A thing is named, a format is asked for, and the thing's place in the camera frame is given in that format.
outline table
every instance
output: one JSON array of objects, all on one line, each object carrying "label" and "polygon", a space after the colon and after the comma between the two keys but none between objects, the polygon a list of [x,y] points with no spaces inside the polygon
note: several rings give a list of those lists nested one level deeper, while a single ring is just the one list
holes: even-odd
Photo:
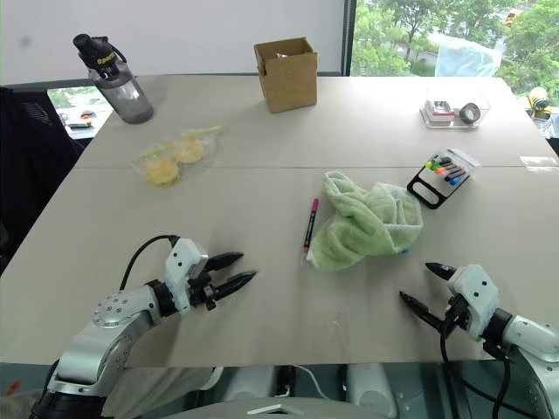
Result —
[{"label": "table", "polygon": [[[415,168],[348,168],[363,187],[405,185]],[[399,301],[404,290],[442,313],[450,293],[425,261],[482,264],[502,308],[556,321],[559,176],[483,168],[440,209],[424,209],[411,253],[368,258],[324,274],[300,265],[308,211],[333,213],[322,168],[212,168],[172,188],[144,184],[130,168],[76,168],[25,239],[0,282],[2,361],[49,363],[117,289],[135,249],[176,233],[210,254],[242,251],[225,275],[257,269],[243,290],[207,313],[175,316],[147,334],[130,366],[439,361],[438,336]],[[139,258],[129,287],[162,278],[169,246]],[[477,359],[462,332],[452,359]]]},{"label": "table", "polygon": [[416,168],[443,147],[484,166],[554,155],[502,79],[445,80],[484,91],[491,110],[479,128],[426,128],[419,107],[429,78],[319,78],[316,106],[270,114],[256,76],[144,77],[156,117],[139,126],[111,118],[77,167],[128,167],[183,128],[217,123],[225,133],[215,168]]}]

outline gray water bottle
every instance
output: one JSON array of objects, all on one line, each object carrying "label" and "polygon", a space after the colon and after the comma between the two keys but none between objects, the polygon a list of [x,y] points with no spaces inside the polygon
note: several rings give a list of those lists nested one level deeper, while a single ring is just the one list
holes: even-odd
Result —
[{"label": "gray water bottle", "polygon": [[107,37],[82,33],[73,39],[79,57],[89,69],[89,78],[113,109],[128,124],[141,124],[154,114],[154,108],[128,68],[122,53]]}]

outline light green cloth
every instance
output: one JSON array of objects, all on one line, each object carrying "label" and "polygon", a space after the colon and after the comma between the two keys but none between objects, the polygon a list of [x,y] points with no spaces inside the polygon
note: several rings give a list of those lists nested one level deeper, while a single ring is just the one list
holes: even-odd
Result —
[{"label": "light green cloth", "polygon": [[307,258],[319,269],[339,271],[366,256],[401,253],[423,228],[419,202],[405,188],[377,183],[368,191],[340,172],[327,172],[323,186],[336,214],[311,242]]}]

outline cardboard box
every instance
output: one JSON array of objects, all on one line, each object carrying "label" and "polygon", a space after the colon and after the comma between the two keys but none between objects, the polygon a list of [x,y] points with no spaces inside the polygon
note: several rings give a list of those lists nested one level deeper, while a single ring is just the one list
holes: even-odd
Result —
[{"label": "cardboard box", "polygon": [[[318,54],[306,38],[254,45],[262,93],[272,113],[316,104]],[[287,55],[278,58],[277,54]]]}]

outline white cable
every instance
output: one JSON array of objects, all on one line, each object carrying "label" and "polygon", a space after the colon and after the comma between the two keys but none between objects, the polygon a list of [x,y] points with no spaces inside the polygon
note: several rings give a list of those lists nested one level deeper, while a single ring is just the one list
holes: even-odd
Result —
[{"label": "white cable", "polygon": [[321,386],[319,385],[318,381],[316,380],[316,377],[314,377],[314,374],[310,369],[302,367],[301,365],[293,365],[293,366],[305,371],[311,377],[311,380],[313,381],[314,386],[316,387],[316,391],[323,399],[332,400],[329,397],[327,397],[324,393],[322,393]]}]

